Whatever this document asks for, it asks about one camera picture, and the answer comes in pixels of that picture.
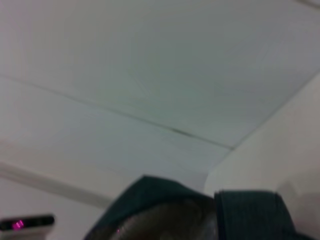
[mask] wall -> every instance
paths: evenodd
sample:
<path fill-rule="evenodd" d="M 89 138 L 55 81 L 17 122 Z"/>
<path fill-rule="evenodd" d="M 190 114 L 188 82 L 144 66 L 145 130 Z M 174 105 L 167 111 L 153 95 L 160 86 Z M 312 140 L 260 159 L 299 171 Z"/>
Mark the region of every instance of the wall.
<path fill-rule="evenodd" d="M 81 240 L 104 209 L 0 178 L 0 218 L 53 213 L 56 226 L 48 240 Z"/>
<path fill-rule="evenodd" d="M 5 158 L 0 152 L 0 178 L 5 177 L 96 207 L 108 206 L 132 183 L 130 178 L 91 164 L 62 161 L 47 155 L 28 154 L 26 151 L 16 153 L 14 158 Z"/>
<path fill-rule="evenodd" d="M 204 191 L 282 194 L 298 230 L 320 238 L 320 75 L 208 176 Z"/>

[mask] ceiling molding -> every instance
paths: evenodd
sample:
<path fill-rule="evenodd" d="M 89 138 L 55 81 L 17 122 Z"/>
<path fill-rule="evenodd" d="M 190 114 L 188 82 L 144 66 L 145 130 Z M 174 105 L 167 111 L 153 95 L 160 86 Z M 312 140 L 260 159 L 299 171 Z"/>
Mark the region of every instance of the ceiling molding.
<path fill-rule="evenodd" d="M 0 177 L 97 208 L 105 209 L 112 202 L 111 198 L 58 182 L 4 162 L 0 162 Z"/>

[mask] ceiling panel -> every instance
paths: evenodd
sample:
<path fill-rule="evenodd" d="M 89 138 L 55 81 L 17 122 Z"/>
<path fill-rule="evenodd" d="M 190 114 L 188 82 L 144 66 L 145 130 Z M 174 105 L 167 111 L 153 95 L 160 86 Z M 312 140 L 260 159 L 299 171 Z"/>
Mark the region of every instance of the ceiling panel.
<path fill-rule="evenodd" d="M 4 76 L 229 147 L 319 69 L 320 11 L 294 0 L 0 3 Z"/>
<path fill-rule="evenodd" d="M 208 170 L 228 152 L 220 146 L 0 78 L 0 158 L 7 161 L 21 156 L 44 162 L 78 161 L 132 180 L 149 174 L 201 190 Z"/>

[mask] electronic device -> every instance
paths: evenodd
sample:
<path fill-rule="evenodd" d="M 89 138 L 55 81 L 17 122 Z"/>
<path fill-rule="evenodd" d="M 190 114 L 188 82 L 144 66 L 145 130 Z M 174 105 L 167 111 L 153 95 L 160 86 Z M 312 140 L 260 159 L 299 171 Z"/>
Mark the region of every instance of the electronic device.
<path fill-rule="evenodd" d="M 55 225 L 52 214 L 0 219 L 0 240 L 45 240 Z"/>

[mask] hair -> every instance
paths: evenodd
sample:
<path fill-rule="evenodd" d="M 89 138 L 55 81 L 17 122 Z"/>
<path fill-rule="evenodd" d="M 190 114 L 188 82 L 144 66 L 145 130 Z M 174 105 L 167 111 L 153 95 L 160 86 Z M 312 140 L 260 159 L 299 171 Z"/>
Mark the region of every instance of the hair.
<path fill-rule="evenodd" d="M 99 240 L 214 240 L 214 204 L 183 200 L 160 204 L 127 218 Z"/>

